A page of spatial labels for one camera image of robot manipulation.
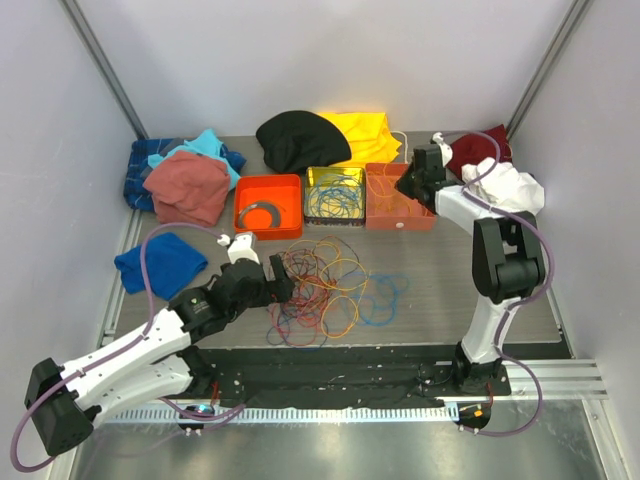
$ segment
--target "plastic bin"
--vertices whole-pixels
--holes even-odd
[[[367,229],[431,230],[436,216],[395,189],[396,181],[409,166],[405,163],[368,163]]]
[[[272,213],[249,206],[267,203],[277,209],[280,226],[271,227]],[[298,238],[302,235],[302,182],[298,175],[261,175],[238,180],[233,226],[237,233],[253,232],[259,240]]]
[[[364,225],[364,169],[309,167],[305,176],[304,220],[307,225]]]

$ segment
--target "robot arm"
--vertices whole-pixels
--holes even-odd
[[[263,307],[291,298],[293,282],[282,259],[270,257],[274,280],[267,280],[253,250],[255,236],[227,239],[231,263],[222,265],[207,285],[183,291],[146,325],[82,358],[58,366],[51,358],[31,373],[25,405],[29,408],[53,385],[80,371],[33,414],[33,422],[50,456],[82,443],[95,428],[124,410],[166,395],[202,396],[215,381],[216,370],[193,346],[218,333],[247,308]],[[142,337],[110,361],[84,372],[84,367],[113,355]]]
[[[520,223],[482,208],[464,195],[464,187],[446,180],[444,166],[451,159],[451,148],[440,134],[434,135],[432,143],[414,150],[413,161],[396,188],[473,237],[472,276],[479,296],[469,330],[456,348],[453,378],[459,386],[484,384],[500,367],[495,347],[502,349],[517,311],[513,305],[531,296],[545,279],[542,249]],[[536,225],[530,212],[516,215]]]

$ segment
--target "yellow cloth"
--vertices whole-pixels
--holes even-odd
[[[401,142],[393,138],[386,113],[319,113],[342,132],[351,147],[351,160],[333,167],[360,167],[389,163],[398,155]]]

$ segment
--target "black cloth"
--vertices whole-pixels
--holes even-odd
[[[302,173],[351,159],[351,148],[330,121],[302,110],[283,112],[258,128],[264,163],[278,173]]]

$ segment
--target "salmon colored box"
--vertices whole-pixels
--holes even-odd
[[[270,203],[278,209],[279,227],[270,227],[271,214],[261,208],[245,214],[244,228],[238,225],[242,211],[257,202]],[[233,208],[237,233],[253,232],[259,240],[298,238],[302,224],[302,182],[298,175],[260,175],[238,180]]]
[[[371,230],[431,230],[436,216],[395,189],[406,163],[367,163],[367,221]]]

